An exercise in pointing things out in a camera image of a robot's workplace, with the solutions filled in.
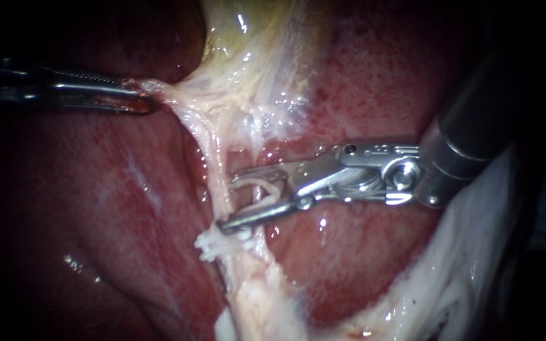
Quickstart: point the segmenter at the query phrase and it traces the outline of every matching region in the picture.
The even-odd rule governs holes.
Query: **white fibrous tissue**
[[[278,202],[281,197],[281,190],[277,186],[262,179],[242,179],[234,182],[230,188],[238,189],[245,186],[253,186],[253,188],[260,187],[264,189],[267,194],[262,200],[257,201],[252,205],[248,205],[237,212],[249,212],[256,208],[272,205]],[[230,236],[225,236],[219,230],[218,226],[216,226],[214,220],[209,229],[197,236],[194,246],[202,250],[202,254],[200,255],[201,261],[212,262],[216,258],[220,258],[224,255],[253,249],[256,246],[256,241],[252,238],[252,235],[253,233],[251,230],[244,230]]]

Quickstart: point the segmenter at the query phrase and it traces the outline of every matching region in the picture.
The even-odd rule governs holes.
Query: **metal cylindrical shaft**
[[[424,175],[414,197],[442,207],[514,137],[526,82],[524,67],[506,50],[488,53],[421,138]]]

